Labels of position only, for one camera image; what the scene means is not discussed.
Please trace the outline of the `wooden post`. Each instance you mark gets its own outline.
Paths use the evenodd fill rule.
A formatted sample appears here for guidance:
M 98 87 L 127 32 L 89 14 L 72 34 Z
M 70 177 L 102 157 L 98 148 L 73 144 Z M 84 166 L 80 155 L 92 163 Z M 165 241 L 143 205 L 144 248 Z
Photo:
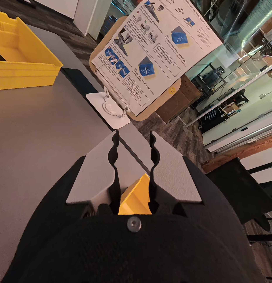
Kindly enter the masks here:
M 258 141 L 228 150 L 225 153 L 216 154 L 214 158 L 201 163 L 200 166 L 205 173 L 209 173 L 234 158 L 243 159 L 269 148 L 272 148 L 272 134 Z

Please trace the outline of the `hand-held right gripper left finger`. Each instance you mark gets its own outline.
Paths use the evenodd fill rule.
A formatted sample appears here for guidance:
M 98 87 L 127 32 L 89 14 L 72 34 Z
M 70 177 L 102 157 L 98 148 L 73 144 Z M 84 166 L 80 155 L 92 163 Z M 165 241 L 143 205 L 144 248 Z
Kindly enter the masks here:
M 115 163 L 118 159 L 119 131 L 113 131 L 94 147 L 81 165 L 66 204 L 88 204 L 94 212 L 102 204 L 119 212 L 121 189 Z

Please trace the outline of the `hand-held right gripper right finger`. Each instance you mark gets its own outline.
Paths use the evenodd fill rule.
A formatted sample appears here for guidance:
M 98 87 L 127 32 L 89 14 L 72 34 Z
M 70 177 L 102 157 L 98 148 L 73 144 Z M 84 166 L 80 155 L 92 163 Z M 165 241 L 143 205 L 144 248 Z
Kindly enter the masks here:
M 184 210 L 183 204 L 202 205 L 203 201 L 184 156 L 150 131 L 151 161 L 149 181 L 150 210 Z

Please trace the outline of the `yellow divided plastic bin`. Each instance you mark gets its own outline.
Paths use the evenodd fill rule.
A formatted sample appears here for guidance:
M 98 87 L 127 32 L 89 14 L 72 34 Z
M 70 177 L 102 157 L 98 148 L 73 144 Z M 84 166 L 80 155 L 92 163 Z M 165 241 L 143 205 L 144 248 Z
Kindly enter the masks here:
M 0 12 L 0 90 L 51 86 L 62 66 L 19 17 Z

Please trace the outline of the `printed instruction sheet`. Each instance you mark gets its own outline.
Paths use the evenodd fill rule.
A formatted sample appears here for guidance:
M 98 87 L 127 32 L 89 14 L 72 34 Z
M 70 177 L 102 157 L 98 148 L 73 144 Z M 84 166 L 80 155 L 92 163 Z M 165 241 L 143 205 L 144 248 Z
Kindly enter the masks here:
M 141 1 L 92 63 L 137 117 L 222 44 L 191 1 Z

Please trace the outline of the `cardboard box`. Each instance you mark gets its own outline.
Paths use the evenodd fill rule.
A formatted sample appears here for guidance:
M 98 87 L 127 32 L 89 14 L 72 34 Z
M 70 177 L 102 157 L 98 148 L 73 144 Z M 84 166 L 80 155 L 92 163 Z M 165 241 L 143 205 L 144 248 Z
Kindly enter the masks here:
M 190 107 L 201 95 L 202 92 L 197 89 L 186 75 L 183 75 L 181 76 L 181 85 L 177 93 L 157 109 L 156 113 L 168 124 Z

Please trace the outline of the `black leaning panel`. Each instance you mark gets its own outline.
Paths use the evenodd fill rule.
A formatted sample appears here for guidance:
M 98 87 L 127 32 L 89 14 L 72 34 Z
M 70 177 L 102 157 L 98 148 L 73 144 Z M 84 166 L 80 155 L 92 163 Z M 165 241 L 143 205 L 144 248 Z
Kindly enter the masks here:
M 241 224 L 254 220 L 269 232 L 271 227 L 265 214 L 272 211 L 272 197 L 234 158 L 206 176 L 216 185 L 232 206 Z

